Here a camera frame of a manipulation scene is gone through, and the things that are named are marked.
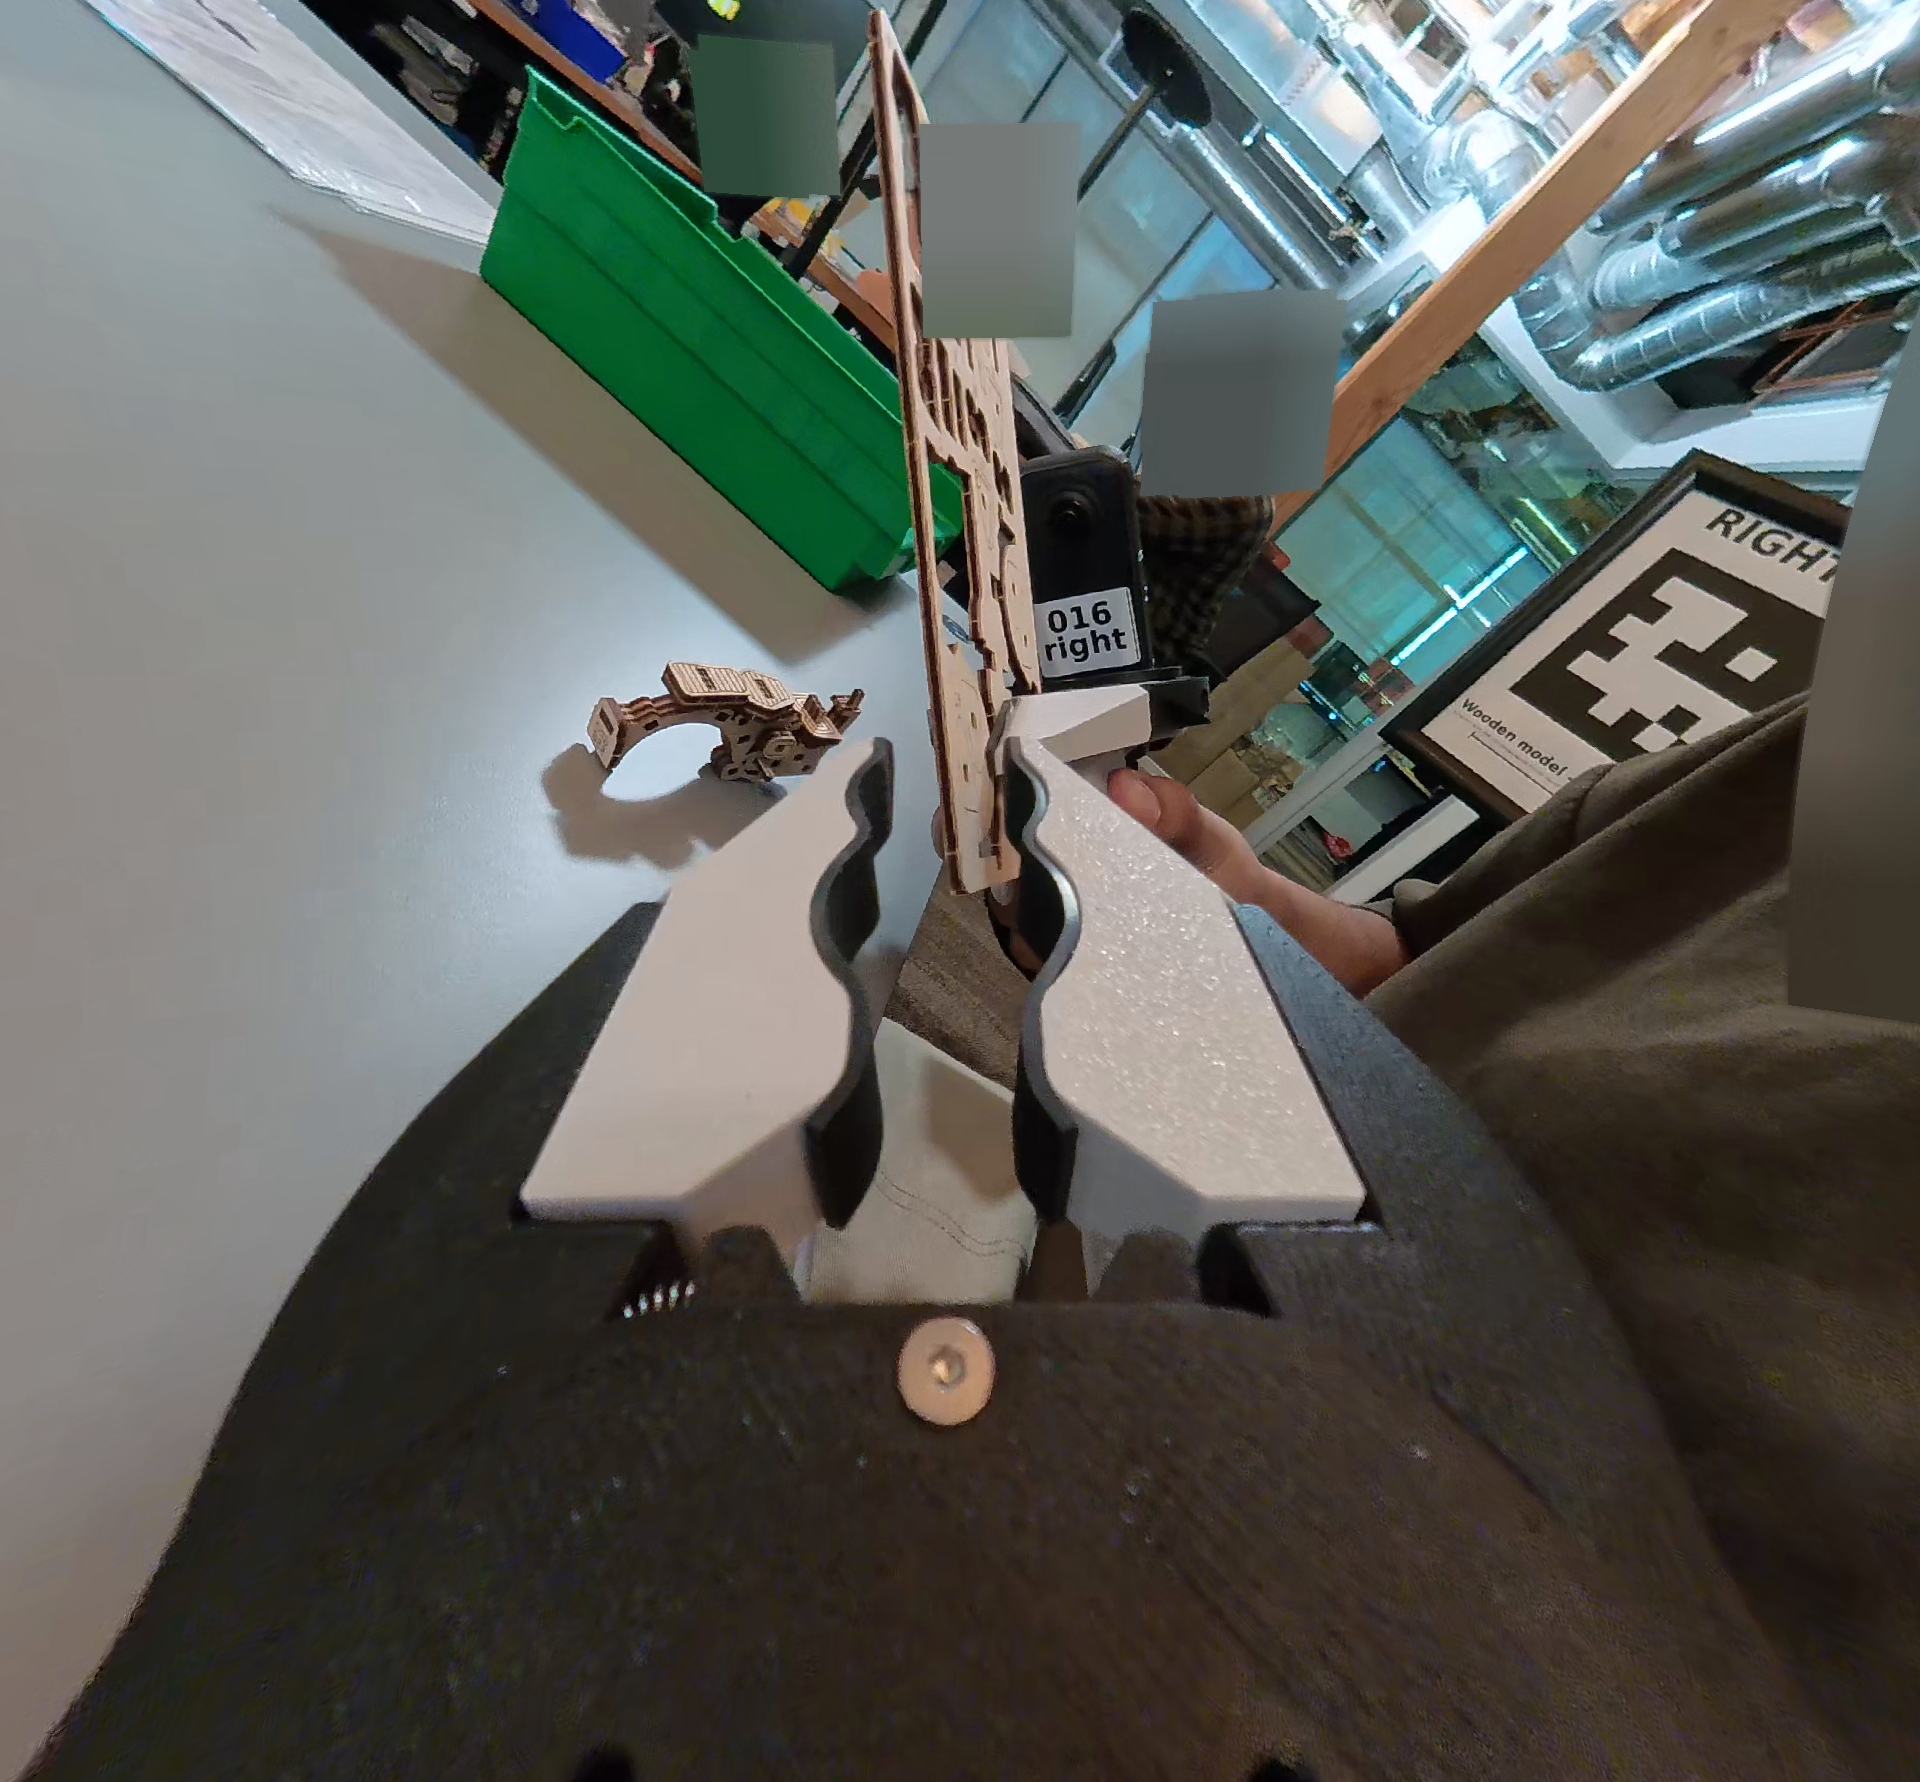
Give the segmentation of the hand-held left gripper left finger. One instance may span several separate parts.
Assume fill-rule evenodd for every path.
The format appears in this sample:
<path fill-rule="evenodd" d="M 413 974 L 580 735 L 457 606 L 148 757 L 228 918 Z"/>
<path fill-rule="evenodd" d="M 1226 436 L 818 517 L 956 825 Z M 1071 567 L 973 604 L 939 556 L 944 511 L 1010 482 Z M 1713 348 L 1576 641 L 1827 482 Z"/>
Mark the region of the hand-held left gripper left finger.
<path fill-rule="evenodd" d="M 686 873 L 587 1053 L 519 1202 L 544 1221 L 842 1228 L 878 1164 L 887 739 L 838 744 Z"/>

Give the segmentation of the person's right forearm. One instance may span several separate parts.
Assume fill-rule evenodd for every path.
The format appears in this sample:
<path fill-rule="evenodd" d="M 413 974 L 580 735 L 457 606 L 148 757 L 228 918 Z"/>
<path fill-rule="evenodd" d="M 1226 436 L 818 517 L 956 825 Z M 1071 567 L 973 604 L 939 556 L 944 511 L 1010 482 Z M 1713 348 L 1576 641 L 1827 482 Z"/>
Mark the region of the person's right forearm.
<path fill-rule="evenodd" d="M 1364 999 L 1409 964 L 1404 939 L 1388 916 L 1316 893 L 1261 860 L 1253 876 L 1253 902 L 1353 997 Z"/>

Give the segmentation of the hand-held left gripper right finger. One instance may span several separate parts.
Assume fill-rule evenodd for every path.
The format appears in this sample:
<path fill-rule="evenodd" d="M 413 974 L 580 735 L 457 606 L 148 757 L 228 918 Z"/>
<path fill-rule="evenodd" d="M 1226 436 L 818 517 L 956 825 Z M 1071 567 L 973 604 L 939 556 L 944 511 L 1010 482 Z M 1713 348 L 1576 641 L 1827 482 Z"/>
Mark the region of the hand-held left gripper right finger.
<path fill-rule="evenodd" d="M 1344 1225 L 1362 1174 L 1227 895 L 1040 739 L 1005 743 L 1020 1021 L 1015 1164 L 1093 1235 Z"/>

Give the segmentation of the printed paper sheet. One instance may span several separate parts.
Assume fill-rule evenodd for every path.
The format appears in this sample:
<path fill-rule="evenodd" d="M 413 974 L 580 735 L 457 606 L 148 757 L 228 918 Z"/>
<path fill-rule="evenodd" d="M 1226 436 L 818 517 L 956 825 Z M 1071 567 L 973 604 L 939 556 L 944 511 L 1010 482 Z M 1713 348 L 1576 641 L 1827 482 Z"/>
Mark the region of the printed paper sheet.
<path fill-rule="evenodd" d="M 492 204 L 257 0 L 82 0 L 289 177 L 477 246 Z"/>

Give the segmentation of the black round disc stand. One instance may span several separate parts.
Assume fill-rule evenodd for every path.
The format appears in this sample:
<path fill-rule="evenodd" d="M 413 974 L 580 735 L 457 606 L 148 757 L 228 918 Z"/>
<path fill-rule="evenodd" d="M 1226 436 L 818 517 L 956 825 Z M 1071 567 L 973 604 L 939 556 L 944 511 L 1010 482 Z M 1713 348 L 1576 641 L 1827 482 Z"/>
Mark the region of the black round disc stand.
<path fill-rule="evenodd" d="M 1087 198 L 1152 111 L 1162 111 L 1170 123 L 1188 130 L 1203 130 L 1214 121 L 1203 68 L 1165 19 L 1147 7 L 1127 10 L 1120 19 L 1118 49 L 1140 80 L 1140 89 L 1077 177 L 1076 200 Z"/>

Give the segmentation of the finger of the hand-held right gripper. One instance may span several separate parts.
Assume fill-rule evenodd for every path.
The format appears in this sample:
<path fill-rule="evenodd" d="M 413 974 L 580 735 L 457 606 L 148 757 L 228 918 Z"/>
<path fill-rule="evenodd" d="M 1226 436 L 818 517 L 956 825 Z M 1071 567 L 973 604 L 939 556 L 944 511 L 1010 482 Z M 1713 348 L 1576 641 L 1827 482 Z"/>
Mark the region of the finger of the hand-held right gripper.
<path fill-rule="evenodd" d="M 1154 733 L 1146 687 L 1080 687 L 1013 695 L 995 719 L 993 766 L 1010 762 L 1015 740 L 1046 747 L 1057 762 L 1125 757 Z"/>

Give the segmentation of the green storage bin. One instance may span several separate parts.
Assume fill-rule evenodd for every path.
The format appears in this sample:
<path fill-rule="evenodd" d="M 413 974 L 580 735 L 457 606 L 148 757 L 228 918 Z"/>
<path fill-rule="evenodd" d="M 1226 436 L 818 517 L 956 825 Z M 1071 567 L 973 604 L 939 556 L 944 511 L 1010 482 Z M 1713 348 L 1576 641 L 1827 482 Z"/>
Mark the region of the green storage bin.
<path fill-rule="evenodd" d="M 830 591 L 916 567 L 895 369 L 540 71 L 483 279 Z"/>

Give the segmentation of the assembled wooden model part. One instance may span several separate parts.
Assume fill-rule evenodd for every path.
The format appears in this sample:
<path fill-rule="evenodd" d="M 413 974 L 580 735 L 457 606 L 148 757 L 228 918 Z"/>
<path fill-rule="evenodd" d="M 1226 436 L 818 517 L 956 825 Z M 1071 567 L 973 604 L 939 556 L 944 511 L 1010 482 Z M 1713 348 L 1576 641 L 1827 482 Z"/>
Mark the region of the assembled wooden model part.
<path fill-rule="evenodd" d="M 803 778 L 860 717 L 862 689 L 819 698 L 762 669 L 673 661 L 650 698 L 601 698 L 585 725 L 598 762 L 615 767 L 639 740 L 696 725 L 717 730 L 706 762 L 717 780 L 765 786 Z"/>

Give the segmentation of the pale stitched cloth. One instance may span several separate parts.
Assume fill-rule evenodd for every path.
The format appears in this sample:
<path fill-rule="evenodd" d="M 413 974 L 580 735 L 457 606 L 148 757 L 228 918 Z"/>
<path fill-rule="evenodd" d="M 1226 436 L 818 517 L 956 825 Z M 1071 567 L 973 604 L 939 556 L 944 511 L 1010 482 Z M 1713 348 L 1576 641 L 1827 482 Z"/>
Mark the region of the pale stitched cloth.
<path fill-rule="evenodd" d="M 1013 1093 L 891 1019 L 874 1058 L 877 1172 L 843 1228 L 808 1238 L 804 1299 L 1013 1302 L 1037 1235 L 1015 1167 Z"/>

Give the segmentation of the bundle of silver ducts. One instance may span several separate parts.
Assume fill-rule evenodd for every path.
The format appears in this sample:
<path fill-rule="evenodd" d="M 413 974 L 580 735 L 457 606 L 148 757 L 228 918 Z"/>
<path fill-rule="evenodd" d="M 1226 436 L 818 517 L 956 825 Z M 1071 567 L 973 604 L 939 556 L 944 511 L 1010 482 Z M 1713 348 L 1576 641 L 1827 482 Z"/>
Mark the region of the bundle of silver ducts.
<path fill-rule="evenodd" d="M 1648 156 L 1513 296 L 1553 373 L 1630 387 L 1803 318 L 1915 288 L 1918 0 L 1854 26 Z"/>

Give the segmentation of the person's brown sweater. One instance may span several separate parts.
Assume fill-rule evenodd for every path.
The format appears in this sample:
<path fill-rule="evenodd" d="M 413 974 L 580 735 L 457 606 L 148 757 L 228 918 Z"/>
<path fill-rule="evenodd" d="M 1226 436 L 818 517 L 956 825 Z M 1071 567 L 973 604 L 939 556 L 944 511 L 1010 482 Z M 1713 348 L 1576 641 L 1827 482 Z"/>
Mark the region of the person's brown sweater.
<path fill-rule="evenodd" d="M 1918 1045 L 1789 1003 L 1804 700 L 1400 883 L 1372 1006 L 1574 1242 L 1854 1772 L 1915 1777 Z"/>

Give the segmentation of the small blue bin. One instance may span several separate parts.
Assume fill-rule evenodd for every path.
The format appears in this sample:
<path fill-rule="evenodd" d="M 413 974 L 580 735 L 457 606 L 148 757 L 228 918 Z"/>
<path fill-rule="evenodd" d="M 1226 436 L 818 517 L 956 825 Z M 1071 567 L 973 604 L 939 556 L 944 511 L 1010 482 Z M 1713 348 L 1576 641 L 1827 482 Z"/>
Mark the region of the small blue bin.
<path fill-rule="evenodd" d="M 619 33 L 587 0 L 503 1 L 591 80 L 610 81 L 628 60 Z"/>

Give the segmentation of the wooden ceiling beam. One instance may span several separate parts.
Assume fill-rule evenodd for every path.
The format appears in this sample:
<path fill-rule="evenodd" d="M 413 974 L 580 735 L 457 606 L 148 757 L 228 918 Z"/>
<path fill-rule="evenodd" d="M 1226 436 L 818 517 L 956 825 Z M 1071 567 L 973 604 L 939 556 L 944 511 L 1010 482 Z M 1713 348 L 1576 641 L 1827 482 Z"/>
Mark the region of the wooden ceiling beam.
<path fill-rule="evenodd" d="M 1644 63 L 1492 216 L 1479 237 L 1346 371 L 1322 478 L 1342 470 L 1646 156 L 1681 133 L 1722 81 L 1808 0 L 1701 0 Z"/>

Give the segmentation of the laser-cut wooden puzzle sheet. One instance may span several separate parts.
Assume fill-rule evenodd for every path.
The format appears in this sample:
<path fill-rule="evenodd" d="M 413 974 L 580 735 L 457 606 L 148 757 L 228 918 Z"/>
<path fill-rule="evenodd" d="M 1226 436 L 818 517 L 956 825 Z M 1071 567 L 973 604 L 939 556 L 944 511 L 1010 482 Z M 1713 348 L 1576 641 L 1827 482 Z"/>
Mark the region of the laser-cut wooden puzzle sheet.
<path fill-rule="evenodd" d="M 883 10 L 868 19 L 868 68 L 925 719 L 939 780 L 936 835 L 950 887 L 976 895 L 1013 883 L 1020 873 L 1004 809 L 999 730 L 1015 700 L 1040 689 L 1013 360 L 999 340 L 948 340 L 923 332 L 918 156 L 925 114 Z M 933 466 L 954 474 L 961 488 L 963 638 L 950 637 L 944 622 Z"/>

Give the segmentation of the black framed marker sign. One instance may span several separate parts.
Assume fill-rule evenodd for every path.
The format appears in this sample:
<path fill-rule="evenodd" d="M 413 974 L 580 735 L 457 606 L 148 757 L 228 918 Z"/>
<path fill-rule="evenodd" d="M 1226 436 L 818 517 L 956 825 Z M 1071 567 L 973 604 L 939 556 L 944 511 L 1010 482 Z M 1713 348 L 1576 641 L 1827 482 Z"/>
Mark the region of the black framed marker sign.
<path fill-rule="evenodd" d="M 1383 725 L 1482 812 L 1518 818 L 1811 687 L 1849 509 L 1707 451 Z"/>

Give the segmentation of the person's right hand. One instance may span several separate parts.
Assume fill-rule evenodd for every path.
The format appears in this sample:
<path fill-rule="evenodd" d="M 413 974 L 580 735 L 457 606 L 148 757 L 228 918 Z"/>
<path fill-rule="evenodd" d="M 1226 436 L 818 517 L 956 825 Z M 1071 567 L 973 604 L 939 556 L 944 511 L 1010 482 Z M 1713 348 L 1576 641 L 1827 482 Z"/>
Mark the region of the person's right hand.
<path fill-rule="evenodd" d="M 1295 898 L 1288 881 L 1266 868 L 1245 835 L 1205 809 L 1188 786 L 1120 766 L 1111 772 L 1107 792 L 1120 811 L 1217 885 L 1237 904 L 1261 904 L 1275 912 Z"/>

